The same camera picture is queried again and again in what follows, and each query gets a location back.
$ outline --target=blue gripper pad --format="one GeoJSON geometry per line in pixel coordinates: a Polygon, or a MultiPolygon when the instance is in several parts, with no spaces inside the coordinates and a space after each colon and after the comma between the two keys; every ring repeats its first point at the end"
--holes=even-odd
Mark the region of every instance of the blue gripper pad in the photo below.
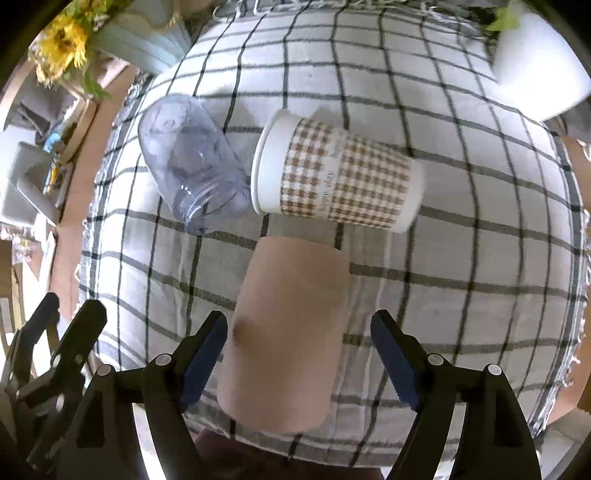
{"type": "Polygon", "coordinates": [[[184,413],[189,405],[197,403],[207,380],[216,366],[217,358],[228,338],[228,323],[220,318],[203,341],[184,374],[184,390],[178,405],[184,413]]]}
{"type": "Polygon", "coordinates": [[[408,404],[413,411],[418,411],[421,403],[418,375],[378,315],[373,316],[370,330],[372,342],[378,350],[398,398],[408,404]]]}

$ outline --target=sunflower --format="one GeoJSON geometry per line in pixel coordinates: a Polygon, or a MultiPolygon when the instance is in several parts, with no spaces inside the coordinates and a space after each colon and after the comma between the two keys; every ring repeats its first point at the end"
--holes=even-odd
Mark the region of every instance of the sunflower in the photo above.
{"type": "Polygon", "coordinates": [[[37,43],[37,78],[40,82],[52,82],[62,76],[73,61],[76,68],[86,61],[88,35],[72,17],[63,13],[42,32],[37,43]]]}

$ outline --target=paper cup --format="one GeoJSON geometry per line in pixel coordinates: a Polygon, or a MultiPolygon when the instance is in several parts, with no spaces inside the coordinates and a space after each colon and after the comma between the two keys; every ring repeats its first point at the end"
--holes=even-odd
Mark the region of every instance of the paper cup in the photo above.
{"type": "Polygon", "coordinates": [[[423,199],[421,162],[342,128],[278,111],[252,163],[252,205],[405,232],[423,199]]]}
{"type": "Polygon", "coordinates": [[[217,385],[223,411],[271,433],[320,425],[330,411],[347,315],[349,257],[325,245],[258,242],[217,385]]]}

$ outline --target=screw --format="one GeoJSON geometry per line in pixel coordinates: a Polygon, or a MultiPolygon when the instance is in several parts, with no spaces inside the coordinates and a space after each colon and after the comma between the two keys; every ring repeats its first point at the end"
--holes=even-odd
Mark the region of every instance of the screw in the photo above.
{"type": "Polygon", "coordinates": [[[110,365],[101,365],[96,369],[96,374],[99,377],[104,377],[105,375],[109,375],[111,373],[111,368],[112,367],[110,365]]]}
{"type": "Polygon", "coordinates": [[[503,370],[501,369],[501,367],[499,367],[498,365],[495,365],[495,364],[490,364],[488,366],[488,371],[492,375],[501,375],[503,373],[503,370]]]}
{"type": "Polygon", "coordinates": [[[443,365],[443,357],[441,355],[437,355],[436,353],[432,353],[427,357],[427,361],[438,367],[439,365],[443,365]]]}
{"type": "Polygon", "coordinates": [[[64,396],[63,393],[61,393],[56,400],[56,410],[59,412],[61,412],[61,409],[64,408],[64,403],[66,402],[66,397],[64,396]]]}
{"type": "Polygon", "coordinates": [[[163,367],[164,365],[168,365],[172,360],[173,358],[169,354],[163,353],[156,357],[156,365],[163,367]]]}

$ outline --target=plastic bottle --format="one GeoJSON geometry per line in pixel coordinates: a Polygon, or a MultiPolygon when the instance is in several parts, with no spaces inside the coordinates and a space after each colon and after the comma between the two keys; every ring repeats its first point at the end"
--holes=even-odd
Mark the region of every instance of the plastic bottle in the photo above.
{"type": "Polygon", "coordinates": [[[154,103],[138,138],[160,194],[187,232],[203,235],[250,207],[246,173],[196,98],[176,93],[154,103]]]}

